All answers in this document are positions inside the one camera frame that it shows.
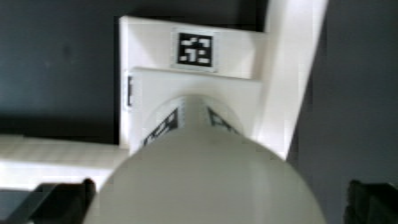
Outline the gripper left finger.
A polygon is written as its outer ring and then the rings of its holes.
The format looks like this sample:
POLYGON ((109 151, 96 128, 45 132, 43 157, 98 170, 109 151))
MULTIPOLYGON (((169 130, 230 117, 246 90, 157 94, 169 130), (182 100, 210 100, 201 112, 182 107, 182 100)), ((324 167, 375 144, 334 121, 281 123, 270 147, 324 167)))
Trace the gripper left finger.
POLYGON ((96 183, 41 183, 32 191, 4 190, 4 224, 84 224, 96 183))

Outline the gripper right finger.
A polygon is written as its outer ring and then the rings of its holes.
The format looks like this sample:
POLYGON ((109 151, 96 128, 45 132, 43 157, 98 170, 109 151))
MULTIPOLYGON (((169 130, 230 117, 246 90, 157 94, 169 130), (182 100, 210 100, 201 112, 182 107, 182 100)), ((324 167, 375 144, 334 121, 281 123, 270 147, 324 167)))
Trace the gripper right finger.
POLYGON ((398 187, 350 181, 343 224, 398 224, 398 187))

